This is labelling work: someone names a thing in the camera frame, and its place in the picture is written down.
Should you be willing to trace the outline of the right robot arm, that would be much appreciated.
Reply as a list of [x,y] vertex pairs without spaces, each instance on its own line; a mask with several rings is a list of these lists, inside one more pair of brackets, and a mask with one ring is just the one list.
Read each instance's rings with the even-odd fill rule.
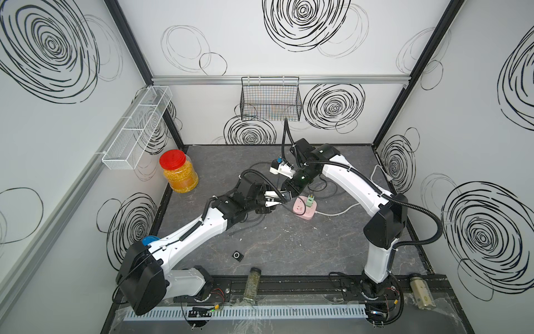
[[[323,175],[351,195],[369,215],[370,220],[364,227],[369,249],[360,289],[366,299],[376,300],[384,294],[387,283],[392,280],[394,253],[400,247],[436,242],[444,232],[441,219],[430,210],[409,203],[403,194],[393,194],[378,186],[353,167],[334,146],[323,144],[315,148],[305,139],[293,140],[287,119],[284,120],[279,164],[286,163],[286,139],[290,141],[290,151],[296,159],[297,168],[278,167],[276,172],[286,177],[282,190],[290,193],[290,199],[297,199],[316,178]],[[437,230],[432,237],[419,241],[399,240],[407,223],[409,209],[421,212],[435,221]]]

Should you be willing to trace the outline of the pink power strip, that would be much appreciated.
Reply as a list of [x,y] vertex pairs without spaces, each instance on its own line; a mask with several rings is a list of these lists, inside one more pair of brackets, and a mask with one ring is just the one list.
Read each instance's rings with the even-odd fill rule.
[[293,204],[292,212],[299,218],[311,220],[317,212],[317,202],[312,207],[307,207],[305,202],[308,196],[299,196]]

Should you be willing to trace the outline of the green charger plug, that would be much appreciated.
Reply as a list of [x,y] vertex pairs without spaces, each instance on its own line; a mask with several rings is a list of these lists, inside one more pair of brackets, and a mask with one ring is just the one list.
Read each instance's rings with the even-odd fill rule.
[[310,194],[308,197],[307,197],[307,200],[305,202],[305,205],[307,207],[312,207],[315,203],[315,197],[314,195]]

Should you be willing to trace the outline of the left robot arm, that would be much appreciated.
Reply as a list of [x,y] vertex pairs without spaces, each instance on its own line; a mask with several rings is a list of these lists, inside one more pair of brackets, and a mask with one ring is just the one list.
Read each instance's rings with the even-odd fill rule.
[[298,195],[291,180],[277,188],[259,171],[243,171],[233,189],[210,198],[202,214],[189,224],[148,244],[133,243],[116,278],[119,291],[136,315],[176,296],[208,298],[212,284],[205,269],[176,270],[175,266],[206,241],[242,222],[249,212],[268,214]]

